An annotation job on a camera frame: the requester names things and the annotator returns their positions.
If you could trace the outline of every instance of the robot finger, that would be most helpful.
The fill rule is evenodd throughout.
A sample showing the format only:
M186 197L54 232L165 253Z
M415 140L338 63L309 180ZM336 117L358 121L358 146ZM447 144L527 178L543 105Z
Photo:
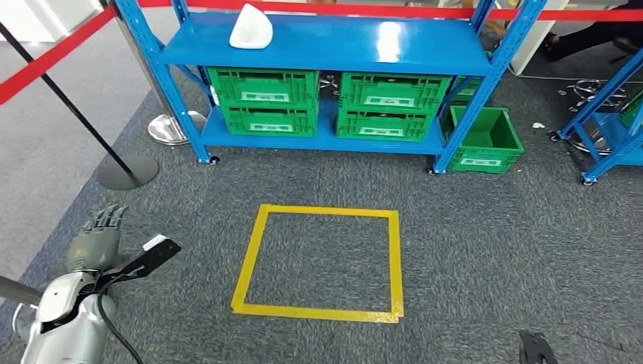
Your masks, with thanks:
M118 207L118 205L112 205L106 208L103 211L103 214L96 220L96 227L97 228L104 228L109 226L109 221L111 220L111 215L114 214L114 210Z
M123 206L118 208L118 210L114 211L114 214L111 216L111 219L109 221L109 227L110 228L121 228L121 219L123 218L123 214L127 210L127 206Z

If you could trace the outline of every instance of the yellow tape square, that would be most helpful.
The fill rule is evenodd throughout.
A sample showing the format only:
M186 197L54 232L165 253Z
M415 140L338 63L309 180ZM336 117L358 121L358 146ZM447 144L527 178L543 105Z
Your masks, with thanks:
M255 268L257 255L259 254L259 246L261 245L263 231L265 229L265 224L268 221L268 214L271 212L283 214L362 216L388 219L389 286L391 290L390 312L314 309L245 303L246 293L250 286L250 278L252 277L252 270ZM278 316L296 319L397 323L398 318L404 316L402 263L400 258L400 223L397 211L261 204L255 220L255 226L252 229L252 234L250 235L250 241L248 242L246 257L241 265L241 272L239 273L237 286L234 288L231 307L232 312L246 315Z

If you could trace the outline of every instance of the red barrier rope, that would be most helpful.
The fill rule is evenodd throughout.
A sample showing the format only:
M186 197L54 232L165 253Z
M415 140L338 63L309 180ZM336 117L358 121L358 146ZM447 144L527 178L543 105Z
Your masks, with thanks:
M85 39L101 29L115 15L116 12L114 8L108 6L104 11L78 27L78 29L67 38L60 41L53 48L9 77L0 85L0 105L7 102L16 93L20 92L23 88L27 87L28 84L44 74L49 68L53 67L54 64L58 63L58 61L78 47Z
M170 0L138 0L141 7L153 8L171 6ZM217 8L222 10L239 10L247 2L243 0L187 0L187 4L196 8ZM419 17L444 19L466 19L471 17L473 9L462 8L429 8L380 5L351 4L302 4L292 2L256 2L250 1L263 11L289 11L316 13L324 15L364 15L373 17ZM490 20L512 20L517 14L515 9L494 9L489 14ZM54 64L68 55L82 42L102 28L115 16L112 6L97 14L80 26L67 38L60 41L36 60L29 63L4 83L0 84L0 105L7 102L16 93L44 74ZM539 20L566 21L643 21L641 10L545 10Z
M171 6L170 0L138 0L144 8ZM444 19L466 19L471 17L473 9L463 8L430 8L384 5L352 4L306 4L294 2L256 2L244 0L187 0L195 8L216 8L222 10L239 10L250 3L263 11L291 11L323 15L365 15L371 17L420 17ZM518 11L515 9L494 9L489 20L512 20ZM539 20L564 21L643 21L643 9L640 10L544 10Z

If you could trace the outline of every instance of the white floor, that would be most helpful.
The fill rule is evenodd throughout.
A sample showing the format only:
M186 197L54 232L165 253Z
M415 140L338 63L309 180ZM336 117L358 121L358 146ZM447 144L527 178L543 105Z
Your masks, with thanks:
M174 33L170 8L146 14L159 38ZM25 65L5 42L0 59L0 80ZM110 143L149 92L115 20L48 74ZM0 108L0 127L0 275L18 279L105 152L40 79Z

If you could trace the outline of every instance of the green plastic crate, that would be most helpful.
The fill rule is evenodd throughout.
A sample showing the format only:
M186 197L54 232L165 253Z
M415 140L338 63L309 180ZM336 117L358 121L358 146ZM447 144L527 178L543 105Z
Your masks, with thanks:
M315 108L317 71L209 67L221 106Z
M450 106L443 131L449 135L466 106ZM449 161L448 171L504 173L524 152L505 108L483 108Z
M638 110L638 107L641 105L641 102L643 102L643 90L638 93L638 95L634 96L632 101L628 103L628 105L625 107L625 110L621 112L620 118L621 118L621 123L625 125L626 127L629 127L630 124L632 124L632 120L634 120L634 117L636 116L636 112Z
M315 110L280 108L221 108L231 134L312 137L317 126Z
M432 120L424 114L340 110L336 132L343 138L418 142L424 140Z
M460 82L464 81L465 78L466 78L465 76L458 76L456 78L456 82L455 82L454 85L457 85ZM478 86L480 86L480 81L481 81L481 78L476 77L475 79L473 79L471 81L471 83L469 85L467 85L467 87L462 89L462 91L460 91L457 95L454 95L451 98L450 101L451 102L469 102L469 101L471 101L471 98L473 97L473 94L478 89Z
M435 115L449 86L448 76L342 73L340 108L353 111Z

